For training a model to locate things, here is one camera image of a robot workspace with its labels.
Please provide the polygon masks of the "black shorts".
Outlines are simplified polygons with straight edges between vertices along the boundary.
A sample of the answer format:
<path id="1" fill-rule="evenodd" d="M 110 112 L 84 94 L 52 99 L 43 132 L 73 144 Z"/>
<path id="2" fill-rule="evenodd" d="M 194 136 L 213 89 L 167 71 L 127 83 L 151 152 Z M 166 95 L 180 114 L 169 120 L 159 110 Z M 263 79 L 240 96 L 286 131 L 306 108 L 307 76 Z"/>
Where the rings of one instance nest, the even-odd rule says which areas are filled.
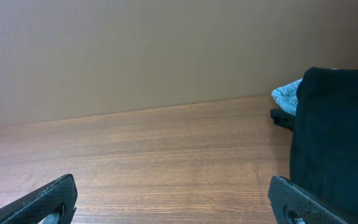
<path id="1" fill-rule="evenodd" d="M 310 68 L 296 97 L 290 180 L 358 218 L 358 70 Z"/>

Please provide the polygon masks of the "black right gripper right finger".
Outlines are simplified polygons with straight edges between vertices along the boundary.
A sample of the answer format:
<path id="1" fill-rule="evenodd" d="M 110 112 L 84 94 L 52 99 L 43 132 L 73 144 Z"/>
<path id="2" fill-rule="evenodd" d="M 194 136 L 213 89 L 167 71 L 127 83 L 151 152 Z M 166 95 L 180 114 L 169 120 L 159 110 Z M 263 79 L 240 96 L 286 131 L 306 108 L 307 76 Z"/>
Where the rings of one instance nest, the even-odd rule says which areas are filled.
<path id="1" fill-rule="evenodd" d="M 273 176 L 268 199 L 278 224 L 346 224 L 350 218 L 289 179 Z"/>

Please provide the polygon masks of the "light blue denim shorts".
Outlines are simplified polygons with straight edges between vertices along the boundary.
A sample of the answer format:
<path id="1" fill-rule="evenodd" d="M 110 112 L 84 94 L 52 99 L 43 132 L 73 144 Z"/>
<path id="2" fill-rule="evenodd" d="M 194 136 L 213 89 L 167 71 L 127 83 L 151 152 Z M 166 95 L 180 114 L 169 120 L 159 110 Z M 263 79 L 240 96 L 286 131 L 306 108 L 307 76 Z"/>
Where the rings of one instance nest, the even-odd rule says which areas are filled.
<path id="1" fill-rule="evenodd" d="M 272 91 L 272 97 L 276 104 L 281 107 L 282 110 L 293 116 L 296 115 L 296 108 L 298 105 L 298 98 L 296 93 L 302 80 L 303 79 L 301 78 L 287 85 L 278 87 Z"/>

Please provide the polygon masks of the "black garment under jeans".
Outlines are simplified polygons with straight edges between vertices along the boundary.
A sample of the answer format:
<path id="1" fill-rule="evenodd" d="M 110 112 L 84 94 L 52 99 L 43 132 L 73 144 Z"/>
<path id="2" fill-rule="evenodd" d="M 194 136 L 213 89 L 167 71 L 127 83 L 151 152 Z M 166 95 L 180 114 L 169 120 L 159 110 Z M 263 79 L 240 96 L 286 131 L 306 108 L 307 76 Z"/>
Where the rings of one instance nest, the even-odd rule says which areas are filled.
<path id="1" fill-rule="evenodd" d="M 273 123 L 279 127 L 289 129 L 293 131 L 295 126 L 295 116 L 285 112 L 282 109 L 271 109 L 270 117 L 273 119 Z"/>

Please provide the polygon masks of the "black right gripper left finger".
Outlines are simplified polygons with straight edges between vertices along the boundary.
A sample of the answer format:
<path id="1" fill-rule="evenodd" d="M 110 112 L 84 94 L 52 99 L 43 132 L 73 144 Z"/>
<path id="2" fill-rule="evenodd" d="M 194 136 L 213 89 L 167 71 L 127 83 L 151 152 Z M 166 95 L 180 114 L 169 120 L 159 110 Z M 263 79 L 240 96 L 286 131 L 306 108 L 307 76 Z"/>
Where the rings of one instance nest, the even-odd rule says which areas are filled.
<path id="1" fill-rule="evenodd" d="M 72 174 L 65 174 L 0 208 L 0 224 L 70 224 L 78 197 Z"/>

